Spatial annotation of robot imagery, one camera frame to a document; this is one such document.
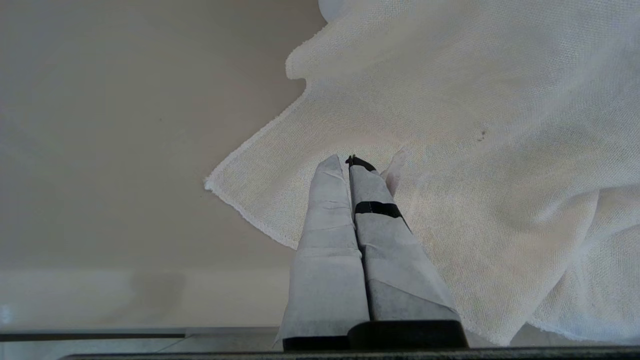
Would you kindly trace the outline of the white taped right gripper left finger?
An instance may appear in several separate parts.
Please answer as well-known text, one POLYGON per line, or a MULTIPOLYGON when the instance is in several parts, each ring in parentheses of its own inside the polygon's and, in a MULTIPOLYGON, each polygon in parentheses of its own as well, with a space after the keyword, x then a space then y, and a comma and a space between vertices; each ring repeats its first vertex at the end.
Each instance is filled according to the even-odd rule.
POLYGON ((286 352, 348 350, 350 330, 370 319, 348 184, 331 155, 311 179, 279 341, 286 352))

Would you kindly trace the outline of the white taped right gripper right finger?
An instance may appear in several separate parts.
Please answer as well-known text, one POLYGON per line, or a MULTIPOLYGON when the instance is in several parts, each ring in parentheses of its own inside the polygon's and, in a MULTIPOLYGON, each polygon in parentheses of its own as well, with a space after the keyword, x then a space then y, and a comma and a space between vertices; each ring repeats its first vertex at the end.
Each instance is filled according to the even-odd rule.
POLYGON ((382 175, 355 155, 346 164, 370 317, 349 330, 350 346, 469 348, 448 285, 408 226, 382 175))

